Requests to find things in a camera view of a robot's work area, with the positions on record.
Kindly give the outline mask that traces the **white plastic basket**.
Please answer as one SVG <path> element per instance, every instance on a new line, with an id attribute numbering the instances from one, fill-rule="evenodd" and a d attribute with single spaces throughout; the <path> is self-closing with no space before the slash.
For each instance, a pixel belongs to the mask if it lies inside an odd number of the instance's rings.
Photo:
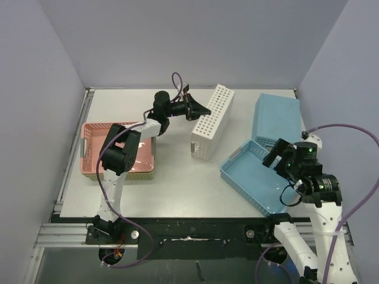
<path id="1" fill-rule="evenodd" d="M 210 115 L 202 115 L 191 133 L 191 156 L 210 160 L 230 118 L 235 91 L 218 84 L 207 108 Z"/>

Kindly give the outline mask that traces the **blue plastic basket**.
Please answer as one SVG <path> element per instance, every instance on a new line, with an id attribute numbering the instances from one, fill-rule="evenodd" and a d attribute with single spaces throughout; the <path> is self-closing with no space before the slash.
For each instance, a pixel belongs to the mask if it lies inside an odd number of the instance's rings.
<path id="1" fill-rule="evenodd" d="M 264 216 L 285 213 L 298 197 L 288 180 L 262 165 L 267 154 L 267 149 L 248 140 L 220 166 L 221 178 Z"/>
<path id="2" fill-rule="evenodd" d="M 300 101 L 261 93 L 255 104 L 251 139 L 268 147 L 280 138 L 289 143 L 298 142 L 300 136 Z"/>

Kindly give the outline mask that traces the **yellow plastic basket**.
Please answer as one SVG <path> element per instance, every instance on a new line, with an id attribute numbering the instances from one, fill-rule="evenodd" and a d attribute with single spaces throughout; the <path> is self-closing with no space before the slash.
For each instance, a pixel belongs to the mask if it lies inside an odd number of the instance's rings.
<path id="1" fill-rule="evenodd" d="M 101 146 L 97 143 L 94 147 L 82 144 L 82 154 L 80 170 L 81 173 L 91 181 L 96 181 L 95 166 L 98 160 Z M 136 162 L 128 172 L 126 180 L 151 180 L 155 168 L 155 148 L 154 139 L 145 140 L 139 143 Z"/>

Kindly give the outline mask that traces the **pink plastic basket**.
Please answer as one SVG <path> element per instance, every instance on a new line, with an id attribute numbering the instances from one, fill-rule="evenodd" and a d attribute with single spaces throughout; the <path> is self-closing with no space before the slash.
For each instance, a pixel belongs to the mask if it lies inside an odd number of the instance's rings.
<path id="1" fill-rule="evenodd" d="M 95 166 L 100 149 L 111 128 L 110 122 L 84 123 L 81 129 L 81 173 L 96 179 Z M 153 178 L 155 167 L 155 139 L 150 138 L 139 143 L 136 162 L 126 176 L 127 180 L 148 180 Z"/>

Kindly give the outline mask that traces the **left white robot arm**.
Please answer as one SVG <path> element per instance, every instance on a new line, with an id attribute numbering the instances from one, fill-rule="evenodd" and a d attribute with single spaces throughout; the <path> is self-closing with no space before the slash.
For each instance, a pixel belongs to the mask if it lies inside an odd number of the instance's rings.
<path id="1" fill-rule="evenodd" d="M 166 91 L 157 92 L 153 107 L 144 112 L 142 122 L 127 126 L 114 123 L 108 131 L 96 164 L 102 199 L 94 218 L 94 228 L 107 243 L 120 238 L 121 229 L 116 222 L 121 218 L 124 180 L 136 162 L 140 142 L 164 134 L 171 117 L 184 116 L 187 121 L 195 121 L 211 114 L 191 94 L 181 91 L 179 95 L 181 100 L 171 99 Z"/>

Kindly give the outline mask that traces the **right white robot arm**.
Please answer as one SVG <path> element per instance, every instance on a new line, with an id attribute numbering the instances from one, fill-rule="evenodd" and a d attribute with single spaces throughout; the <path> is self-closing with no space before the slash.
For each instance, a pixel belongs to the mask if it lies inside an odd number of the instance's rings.
<path id="1" fill-rule="evenodd" d="M 315 251 L 304 241 L 289 214 L 272 214 L 264 236 L 279 241 L 296 265 L 300 283 L 358 283 L 342 228 L 342 194 L 334 175 L 323 172 L 317 144 L 278 139 L 262 164 L 290 181 L 309 214 Z"/>

